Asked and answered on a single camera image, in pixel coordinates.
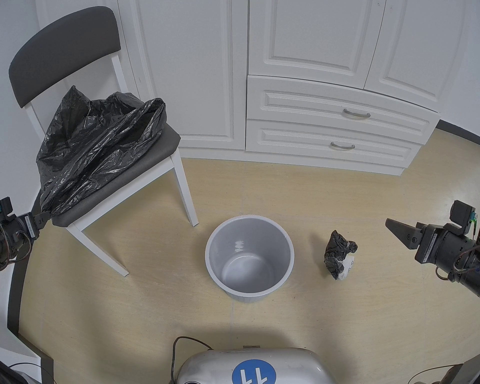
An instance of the wooden floor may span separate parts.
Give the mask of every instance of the wooden floor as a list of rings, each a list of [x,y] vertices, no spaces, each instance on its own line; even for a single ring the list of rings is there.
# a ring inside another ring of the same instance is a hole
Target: wooden floor
[[[480,146],[436,130],[401,177],[197,159],[184,167],[195,228],[168,173],[87,229],[127,267],[125,278],[65,229],[41,232],[20,332],[54,359],[58,384],[168,383],[180,335],[214,348],[308,348],[352,384],[406,384],[480,353],[480,299],[439,280],[384,226],[387,217],[444,224],[454,199],[480,211]],[[275,220],[295,248],[290,278],[253,304],[221,291],[204,263],[210,233],[240,214]],[[334,229],[359,247],[344,281],[323,264]],[[176,366],[201,350],[180,342]]]

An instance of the drawer handle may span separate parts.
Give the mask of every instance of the drawer handle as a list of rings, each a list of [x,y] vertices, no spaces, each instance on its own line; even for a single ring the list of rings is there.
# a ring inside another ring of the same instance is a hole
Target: drawer handle
[[[335,148],[340,148],[340,149],[355,149],[355,145],[352,144],[350,147],[344,147],[343,145],[337,145],[334,142],[331,142],[330,145]]]
[[[357,113],[357,112],[350,112],[348,109],[344,109],[343,113],[346,113],[347,115],[355,116],[355,117],[361,117],[363,119],[368,119],[371,115],[370,113]]]

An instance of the blue circle logo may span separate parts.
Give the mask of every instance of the blue circle logo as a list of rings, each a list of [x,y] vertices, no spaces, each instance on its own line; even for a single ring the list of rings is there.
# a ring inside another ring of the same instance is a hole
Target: blue circle logo
[[[275,369],[263,360],[242,361],[232,373],[233,384],[275,384]]]

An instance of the plastic bucket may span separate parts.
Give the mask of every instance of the plastic bucket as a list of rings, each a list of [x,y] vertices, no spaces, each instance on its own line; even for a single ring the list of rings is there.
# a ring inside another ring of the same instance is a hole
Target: plastic bucket
[[[210,235],[205,263],[213,281],[232,298],[253,302],[278,289],[293,268],[293,244],[285,230],[263,216],[245,215]]]

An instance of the trash bag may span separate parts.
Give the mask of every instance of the trash bag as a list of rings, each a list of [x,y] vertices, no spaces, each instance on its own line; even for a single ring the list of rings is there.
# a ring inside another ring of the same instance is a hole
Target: trash bag
[[[141,158],[167,122],[165,103],[116,92],[90,100],[75,86],[63,97],[38,152],[40,204],[58,216]]]
[[[343,273],[344,260],[348,253],[355,253],[358,249],[356,242],[347,241],[336,230],[332,232],[330,240],[325,249],[324,263],[333,278],[337,280],[341,273]],[[340,276],[340,280],[345,278],[346,274]]]

